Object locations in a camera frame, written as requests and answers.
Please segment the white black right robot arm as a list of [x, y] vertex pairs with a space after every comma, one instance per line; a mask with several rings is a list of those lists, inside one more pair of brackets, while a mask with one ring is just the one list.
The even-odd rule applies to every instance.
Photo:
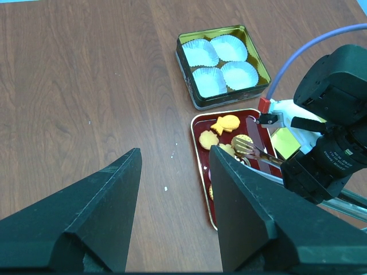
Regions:
[[284, 185], [318, 205], [366, 168], [366, 48], [344, 45], [320, 58], [300, 82], [294, 103], [324, 121], [291, 120], [291, 128], [321, 136], [308, 153], [294, 153], [281, 165]]

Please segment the orange fish-shaped cookie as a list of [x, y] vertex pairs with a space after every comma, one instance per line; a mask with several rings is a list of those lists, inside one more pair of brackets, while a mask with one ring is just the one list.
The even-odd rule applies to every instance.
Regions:
[[232, 132], [233, 130], [238, 129], [240, 123], [241, 121], [237, 116], [225, 115], [223, 117], [219, 116], [217, 121], [211, 125], [210, 128], [221, 136], [223, 132]]

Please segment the gold square cookie tin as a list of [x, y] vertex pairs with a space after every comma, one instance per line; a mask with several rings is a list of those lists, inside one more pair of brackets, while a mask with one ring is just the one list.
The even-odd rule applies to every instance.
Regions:
[[271, 83], [243, 25], [182, 33], [175, 55], [197, 110], [258, 97]]

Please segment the round waffle sandwich cookie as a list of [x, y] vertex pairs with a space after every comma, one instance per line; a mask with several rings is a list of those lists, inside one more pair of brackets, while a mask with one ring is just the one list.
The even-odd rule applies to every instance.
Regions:
[[253, 150], [253, 140], [245, 134], [239, 134], [231, 140], [233, 149], [242, 154], [247, 154]]

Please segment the gold tin lid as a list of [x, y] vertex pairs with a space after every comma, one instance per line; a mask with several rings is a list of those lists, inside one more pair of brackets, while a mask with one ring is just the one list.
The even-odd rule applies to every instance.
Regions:
[[308, 154], [326, 130], [325, 122], [318, 117], [287, 117], [285, 121], [268, 126], [274, 128], [271, 136], [275, 149], [285, 159], [300, 151]]

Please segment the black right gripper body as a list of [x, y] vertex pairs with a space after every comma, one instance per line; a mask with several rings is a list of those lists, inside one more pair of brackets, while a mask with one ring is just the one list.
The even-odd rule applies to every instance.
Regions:
[[352, 177], [336, 178], [300, 151], [285, 160], [280, 170], [284, 187], [315, 205], [336, 198]]

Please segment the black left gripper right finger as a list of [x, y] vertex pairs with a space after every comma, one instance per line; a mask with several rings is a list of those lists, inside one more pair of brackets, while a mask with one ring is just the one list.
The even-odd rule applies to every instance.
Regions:
[[366, 233], [241, 164], [209, 153], [225, 272], [365, 272]]

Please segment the white paper cup front-left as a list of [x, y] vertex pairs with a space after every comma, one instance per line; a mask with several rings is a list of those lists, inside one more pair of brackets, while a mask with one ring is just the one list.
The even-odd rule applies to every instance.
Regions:
[[198, 68], [193, 72], [199, 95], [203, 98], [227, 93], [227, 85], [222, 71], [215, 67]]

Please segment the orange shell-shaped cookie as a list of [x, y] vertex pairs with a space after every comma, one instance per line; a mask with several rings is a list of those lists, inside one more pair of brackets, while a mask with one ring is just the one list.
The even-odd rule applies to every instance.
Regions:
[[216, 146], [219, 144], [219, 139], [217, 134], [212, 131], [203, 131], [199, 136], [199, 143], [202, 148], [210, 150], [211, 146]]

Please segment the white paper cup back-left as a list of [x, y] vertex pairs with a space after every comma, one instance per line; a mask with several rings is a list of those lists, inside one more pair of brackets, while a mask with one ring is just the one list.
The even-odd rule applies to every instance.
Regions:
[[212, 44], [205, 39], [191, 40], [182, 46], [190, 67], [214, 67], [219, 63], [219, 57]]

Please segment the dark red serving tray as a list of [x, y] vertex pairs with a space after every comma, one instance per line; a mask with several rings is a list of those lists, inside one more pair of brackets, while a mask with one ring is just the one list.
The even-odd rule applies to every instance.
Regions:
[[208, 209], [209, 220], [217, 228], [213, 189], [210, 178], [209, 151], [218, 145], [240, 163], [265, 175], [281, 178], [277, 154], [266, 128], [255, 123], [260, 112], [255, 109], [204, 113], [190, 125], [198, 171]]

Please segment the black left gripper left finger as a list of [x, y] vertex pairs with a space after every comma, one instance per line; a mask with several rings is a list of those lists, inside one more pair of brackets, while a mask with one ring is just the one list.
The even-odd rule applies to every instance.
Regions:
[[1, 271], [124, 272], [141, 171], [133, 148], [1, 220]]

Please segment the white paper cup front-right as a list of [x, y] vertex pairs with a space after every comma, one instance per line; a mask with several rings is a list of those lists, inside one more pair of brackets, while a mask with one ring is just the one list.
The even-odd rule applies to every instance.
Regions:
[[235, 91], [255, 87], [259, 82], [257, 70], [245, 61], [227, 62], [221, 71], [226, 85]]

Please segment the white paper cup back-right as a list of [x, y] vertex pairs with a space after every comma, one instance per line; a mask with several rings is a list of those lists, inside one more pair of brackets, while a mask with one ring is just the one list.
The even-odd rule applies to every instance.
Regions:
[[246, 61], [248, 58], [245, 44], [235, 36], [221, 35], [211, 39], [210, 43], [223, 61]]

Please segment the round lattice biscuit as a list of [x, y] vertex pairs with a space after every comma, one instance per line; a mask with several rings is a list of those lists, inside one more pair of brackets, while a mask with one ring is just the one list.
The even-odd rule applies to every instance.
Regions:
[[209, 192], [210, 199], [213, 201], [213, 188], [212, 188], [212, 185], [209, 186], [208, 192]]

